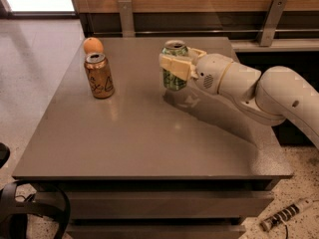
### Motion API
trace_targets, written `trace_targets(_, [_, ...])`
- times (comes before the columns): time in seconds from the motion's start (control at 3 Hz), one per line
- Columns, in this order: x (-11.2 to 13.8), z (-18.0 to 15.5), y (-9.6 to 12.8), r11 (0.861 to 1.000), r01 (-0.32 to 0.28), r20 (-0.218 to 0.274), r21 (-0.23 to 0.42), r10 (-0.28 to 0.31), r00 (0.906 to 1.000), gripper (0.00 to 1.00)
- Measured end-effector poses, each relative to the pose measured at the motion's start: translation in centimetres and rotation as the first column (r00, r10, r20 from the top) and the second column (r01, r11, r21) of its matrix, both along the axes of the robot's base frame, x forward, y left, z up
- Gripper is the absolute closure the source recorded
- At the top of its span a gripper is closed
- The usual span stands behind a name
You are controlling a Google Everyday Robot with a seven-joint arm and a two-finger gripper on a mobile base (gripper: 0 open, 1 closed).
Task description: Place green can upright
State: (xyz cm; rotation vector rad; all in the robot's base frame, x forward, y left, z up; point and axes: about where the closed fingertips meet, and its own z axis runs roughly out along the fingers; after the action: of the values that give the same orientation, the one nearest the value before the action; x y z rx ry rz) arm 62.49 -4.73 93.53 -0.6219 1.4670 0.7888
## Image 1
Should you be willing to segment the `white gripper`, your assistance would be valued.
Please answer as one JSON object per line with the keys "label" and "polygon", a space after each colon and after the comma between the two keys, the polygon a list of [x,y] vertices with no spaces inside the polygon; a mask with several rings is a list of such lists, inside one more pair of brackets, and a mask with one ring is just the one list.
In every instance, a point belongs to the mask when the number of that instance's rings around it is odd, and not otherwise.
{"label": "white gripper", "polygon": [[191,47],[188,47],[188,57],[159,55],[159,65],[163,69],[184,81],[198,78],[194,81],[196,86],[210,95],[218,94],[222,76],[232,63],[231,58],[207,55],[205,51]]}

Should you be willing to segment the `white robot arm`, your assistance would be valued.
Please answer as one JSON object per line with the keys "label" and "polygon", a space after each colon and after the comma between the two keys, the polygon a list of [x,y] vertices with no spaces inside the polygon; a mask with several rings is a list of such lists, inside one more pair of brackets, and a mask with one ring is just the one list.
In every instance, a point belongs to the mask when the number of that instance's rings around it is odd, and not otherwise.
{"label": "white robot arm", "polygon": [[159,65],[211,96],[230,100],[260,123],[290,120],[319,148],[319,94],[295,71],[276,66],[260,72],[198,49],[186,56],[161,54]]}

